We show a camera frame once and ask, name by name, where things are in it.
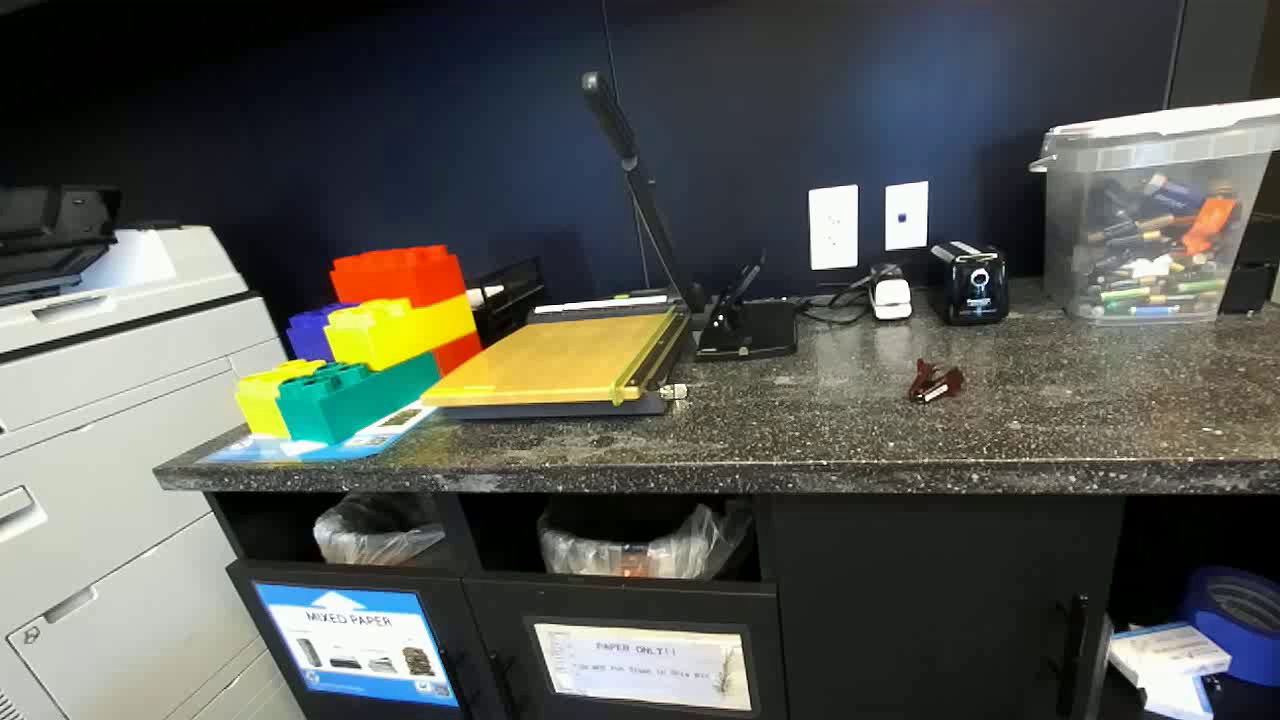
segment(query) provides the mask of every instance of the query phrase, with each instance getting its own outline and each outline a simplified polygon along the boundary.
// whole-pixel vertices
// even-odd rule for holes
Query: printer drawer
[[[58,420],[94,399],[134,390],[195,365],[226,361],[230,350],[262,341],[273,341],[268,311],[262,299],[243,299],[9,365],[0,361],[0,457],[30,422]]]
[[[9,643],[78,720],[167,716],[254,643],[221,570],[230,559],[233,547],[208,515],[46,609],[9,630]]]
[[[208,511],[154,466],[238,422],[230,370],[0,459],[0,624],[35,616]]]

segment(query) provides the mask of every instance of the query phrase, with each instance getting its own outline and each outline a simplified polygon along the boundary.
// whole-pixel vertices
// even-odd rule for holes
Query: electrical outlet
[[[884,253],[929,246],[929,181],[884,183]]]
[[[855,267],[855,183],[808,189],[808,267]]]

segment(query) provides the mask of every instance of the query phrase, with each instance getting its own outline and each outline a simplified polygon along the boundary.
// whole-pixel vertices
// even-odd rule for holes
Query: black cabinet
[[[265,637],[278,669],[284,672],[291,694],[310,710],[310,720],[358,720],[358,716],[377,716],[377,720],[397,720],[397,716],[441,716],[441,720],[503,720],[503,694],[502,683],[488,672],[488,653],[480,648],[475,620],[469,609],[469,595],[458,575],[427,575],[412,567],[323,567],[323,565],[268,565],[268,559],[238,559],[230,567],[255,630]],[[317,669],[339,669],[339,663],[368,663],[368,648],[358,648],[353,661],[323,655],[310,648],[299,637],[284,637],[265,588],[335,588],[335,592],[384,592],[384,595],[412,595],[427,637],[436,648],[397,648],[405,653],[409,669],[421,669],[424,683],[453,683],[453,707],[450,702],[405,702],[405,700],[368,700],[353,693],[317,693],[310,686],[306,672]]]
[[[777,498],[798,720],[1086,716],[1121,498]]]
[[[469,579],[480,637],[502,663],[522,720],[690,720],[762,716],[784,720],[784,653],[777,592],[768,584],[666,584],[666,579],[566,579],[566,575],[475,575]],[[748,710],[707,710],[638,700],[589,700],[556,693],[537,629],[623,630],[712,630],[735,637],[746,655]]]

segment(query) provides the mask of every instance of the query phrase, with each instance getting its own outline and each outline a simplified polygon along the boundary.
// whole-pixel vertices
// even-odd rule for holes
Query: white appliance
[[[72,291],[0,306],[0,720],[299,716],[206,496],[154,476],[278,361],[208,228],[115,230]]]

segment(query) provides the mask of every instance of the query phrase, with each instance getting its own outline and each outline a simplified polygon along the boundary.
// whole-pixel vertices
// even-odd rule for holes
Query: clear plastic bin
[[[1060,123],[1043,282],[1090,321],[1213,321],[1280,146],[1280,99]]]

